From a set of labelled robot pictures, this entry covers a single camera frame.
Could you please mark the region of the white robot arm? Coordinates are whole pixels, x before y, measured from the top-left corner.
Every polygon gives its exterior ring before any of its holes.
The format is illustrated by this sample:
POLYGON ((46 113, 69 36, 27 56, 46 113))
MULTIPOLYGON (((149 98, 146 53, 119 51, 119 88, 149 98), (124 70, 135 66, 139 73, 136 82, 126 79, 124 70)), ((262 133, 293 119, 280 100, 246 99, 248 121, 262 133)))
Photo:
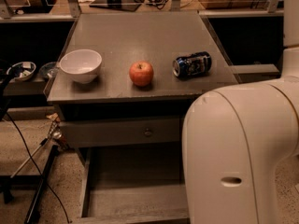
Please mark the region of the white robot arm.
POLYGON ((282 74, 201 95, 182 130, 191 224, 279 224, 278 164, 299 154, 299 0, 284 0, 282 74))

